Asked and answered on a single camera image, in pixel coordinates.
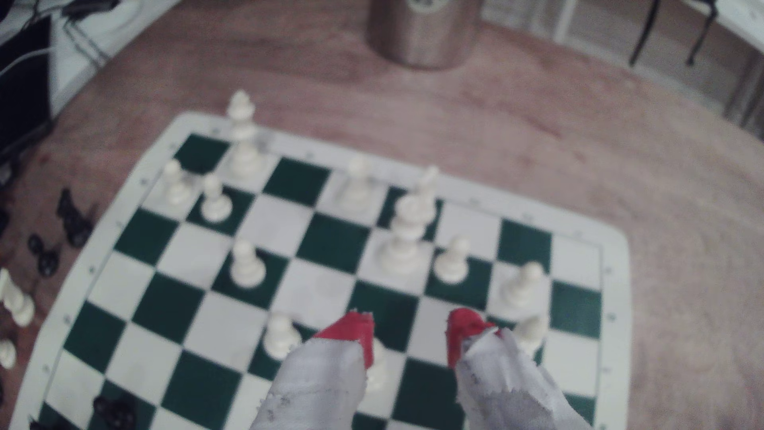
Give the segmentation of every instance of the white chess piece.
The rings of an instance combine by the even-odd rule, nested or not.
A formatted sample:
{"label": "white chess piece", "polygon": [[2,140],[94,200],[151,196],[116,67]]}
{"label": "white chess piece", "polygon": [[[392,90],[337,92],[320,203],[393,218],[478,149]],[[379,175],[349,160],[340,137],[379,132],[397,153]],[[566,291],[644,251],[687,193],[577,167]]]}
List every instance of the white chess piece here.
{"label": "white chess piece", "polygon": [[432,270],[445,284],[458,284],[467,278],[469,265],[467,254],[470,241],[464,236],[454,236],[448,249],[435,259]]}
{"label": "white chess piece", "polygon": [[339,206],[352,212],[360,212],[371,203],[371,164],[362,155],[353,157],[348,165],[348,183],[339,196]]}
{"label": "white chess piece", "polygon": [[274,360],[287,358],[289,352],[303,342],[292,320],[285,314],[274,313],[268,318],[263,347]]}
{"label": "white chess piece", "polygon": [[181,204],[191,197],[191,186],[186,182],[186,172],[175,158],[168,161],[162,170],[165,183],[165,197],[170,204]]}
{"label": "white chess piece", "polygon": [[27,327],[34,318],[34,301],[11,280],[6,268],[0,269],[0,298],[3,305],[11,312],[13,321],[19,327]]}
{"label": "white chess piece", "polygon": [[0,366],[11,369],[16,364],[16,347],[9,339],[0,340]]}
{"label": "white chess piece", "polygon": [[265,279],[265,263],[254,252],[254,246],[237,239],[232,250],[231,279],[242,288],[254,288]]}
{"label": "white chess piece", "polygon": [[501,289],[502,297],[510,306],[519,308],[527,305],[543,279],[544,267],[541,263],[527,262],[520,268],[517,278]]}
{"label": "white chess piece", "polygon": [[521,321],[512,330],[517,341],[517,346],[533,357],[549,332],[549,316],[537,315]]}
{"label": "white chess piece", "polygon": [[223,194],[223,183],[212,173],[207,174],[202,182],[204,187],[204,202],[202,216],[210,223],[221,223],[233,210],[231,198]]}
{"label": "white chess piece", "polygon": [[383,389],[387,382],[387,350],[376,337],[371,350],[374,354],[374,363],[366,369],[366,393]]}

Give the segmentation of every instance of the black chess piece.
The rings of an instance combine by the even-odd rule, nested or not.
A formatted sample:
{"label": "black chess piece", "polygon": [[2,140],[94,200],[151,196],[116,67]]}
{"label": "black chess piece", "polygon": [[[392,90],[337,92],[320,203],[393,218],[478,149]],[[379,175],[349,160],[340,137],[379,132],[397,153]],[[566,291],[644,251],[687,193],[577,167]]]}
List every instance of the black chess piece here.
{"label": "black chess piece", "polygon": [[53,250],[45,250],[45,244],[39,235],[32,233],[27,240],[27,247],[37,256],[37,273],[43,278],[49,278],[58,270],[58,254]]}
{"label": "black chess piece", "polygon": [[98,396],[93,400],[93,408],[111,430],[135,429],[135,408],[132,404],[121,399],[111,401]]}
{"label": "black chess piece", "polygon": [[61,198],[58,200],[56,216],[63,220],[63,229],[66,231],[66,240],[75,248],[82,248],[87,243],[93,225],[74,206],[72,192],[69,188],[61,190]]}

